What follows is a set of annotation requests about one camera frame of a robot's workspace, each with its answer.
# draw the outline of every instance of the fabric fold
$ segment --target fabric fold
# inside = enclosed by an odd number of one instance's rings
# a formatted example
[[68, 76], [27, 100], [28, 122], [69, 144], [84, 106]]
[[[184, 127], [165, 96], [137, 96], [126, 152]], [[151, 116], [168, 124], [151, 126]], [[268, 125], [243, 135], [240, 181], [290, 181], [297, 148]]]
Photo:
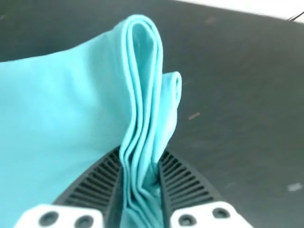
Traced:
[[1, 227], [53, 202], [118, 145], [121, 227], [162, 227], [157, 162], [181, 98], [180, 74], [162, 64], [159, 32], [142, 15], [75, 48], [0, 63]]

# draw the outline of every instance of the light blue cloth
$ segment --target light blue cloth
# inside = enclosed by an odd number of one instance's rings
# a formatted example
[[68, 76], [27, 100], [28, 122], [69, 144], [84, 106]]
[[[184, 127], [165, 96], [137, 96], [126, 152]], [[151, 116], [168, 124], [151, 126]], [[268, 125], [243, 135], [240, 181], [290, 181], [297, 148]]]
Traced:
[[162, 62], [157, 28], [133, 15], [75, 48], [0, 63], [1, 228], [120, 144], [121, 227], [162, 227], [156, 164], [181, 98], [180, 74]]

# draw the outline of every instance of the folded cloth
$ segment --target folded cloth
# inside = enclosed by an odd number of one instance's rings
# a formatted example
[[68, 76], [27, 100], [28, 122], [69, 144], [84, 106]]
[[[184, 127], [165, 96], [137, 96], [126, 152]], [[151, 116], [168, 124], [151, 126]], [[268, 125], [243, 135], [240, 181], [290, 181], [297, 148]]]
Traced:
[[121, 227], [162, 227], [156, 164], [181, 98], [180, 74], [162, 62], [156, 26], [133, 15], [75, 48], [0, 63], [1, 228], [118, 145]]

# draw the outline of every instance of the black plastic part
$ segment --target black plastic part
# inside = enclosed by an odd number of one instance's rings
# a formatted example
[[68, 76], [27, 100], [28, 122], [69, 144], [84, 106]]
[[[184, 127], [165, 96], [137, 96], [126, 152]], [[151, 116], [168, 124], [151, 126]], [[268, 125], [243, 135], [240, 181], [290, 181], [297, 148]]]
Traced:
[[158, 167], [166, 228], [170, 227], [170, 217], [177, 209], [223, 200], [209, 181], [178, 155], [165, 151]]
[[106, 228], [119, 228], [123, 209], [123, 170], [119, 147], [85, 171], [54, 204], [100, 210]]
[[192, 215], [182, 215], [179, 218], [179, 224], [182, 227], [194, 226], [196, 223], [196, 219]]
[[59, 215], [56, 211], [47, 212], [39, 219], [39, 225], [42, 227], [49, 227], [57, 221], [58, 217]]
[[217, 219], [227, 219], [230, 217], [230, 213], [224, 208], [215, 208], [212, 214]]
[[91, 228], [94, 223], [94, 219], [91, 216], [84, 215], [76, 220], [75, 228]]

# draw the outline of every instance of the dark gray surface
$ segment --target dark gray surface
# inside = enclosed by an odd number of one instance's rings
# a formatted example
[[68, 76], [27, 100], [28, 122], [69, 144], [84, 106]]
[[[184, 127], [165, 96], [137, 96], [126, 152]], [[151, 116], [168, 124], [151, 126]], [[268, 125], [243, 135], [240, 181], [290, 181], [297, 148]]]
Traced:
[[71, 48], [132, 13], [151, 17], [164, 70], [184, 81], [171, 149], [255, 227], [304, 227], [304, 190], [287, 190], [304, 183], [304, 25], [143, 2], [0, 0], [0, 61]]

